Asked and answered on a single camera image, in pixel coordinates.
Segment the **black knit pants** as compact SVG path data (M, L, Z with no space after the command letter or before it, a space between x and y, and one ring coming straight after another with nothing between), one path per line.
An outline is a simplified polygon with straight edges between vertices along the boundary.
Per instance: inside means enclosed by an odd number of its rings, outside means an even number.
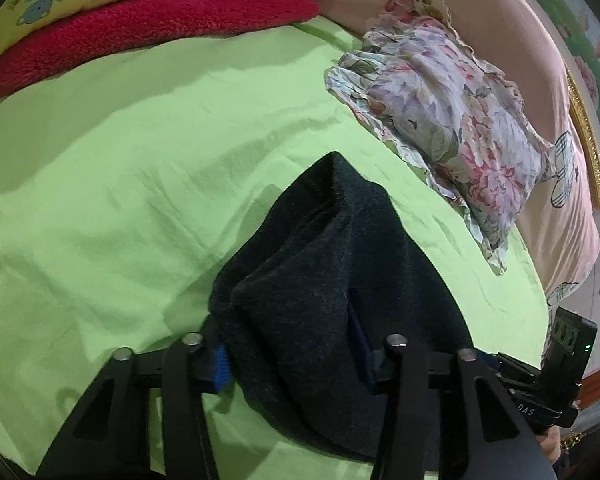
M276 200L224 264L209 310L249 404L279 431L355 460L378 450L386 338L433 352L472 344L441 275L387 191L339 153Z

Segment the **floral ruffled pillow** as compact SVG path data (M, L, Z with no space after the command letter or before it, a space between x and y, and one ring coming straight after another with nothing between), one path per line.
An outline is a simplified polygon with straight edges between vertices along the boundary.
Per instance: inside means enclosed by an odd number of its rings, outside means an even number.
M524 114L517 85L475 55L444 0L388 0L327 90L463 218L497 274L555 149Z

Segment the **pink plaid-heart quilt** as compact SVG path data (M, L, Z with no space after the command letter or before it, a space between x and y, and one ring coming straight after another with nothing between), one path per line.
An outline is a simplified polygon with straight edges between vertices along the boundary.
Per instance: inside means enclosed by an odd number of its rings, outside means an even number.
M315 0L358 36L329 92L462 217L496 272L518 231L556 311L600 254L558 47L526 0Z

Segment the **red fleece blanket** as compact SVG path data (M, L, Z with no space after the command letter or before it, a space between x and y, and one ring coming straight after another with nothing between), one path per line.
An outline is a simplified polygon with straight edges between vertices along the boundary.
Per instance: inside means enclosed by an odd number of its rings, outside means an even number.
M32 32L0 55L0 99L95 58L200 36L304 23L314 0L120 0Z

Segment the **green bed sheet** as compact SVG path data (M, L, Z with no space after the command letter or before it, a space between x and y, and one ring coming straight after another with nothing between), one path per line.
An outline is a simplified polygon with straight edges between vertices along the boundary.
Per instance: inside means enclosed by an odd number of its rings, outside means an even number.
M0 453L35 472L110 353L198 327L215 274L329 152L382 185L475 344L538 364L524 241L496 274L462 218L330 94L326 18L99 58L0 101Z

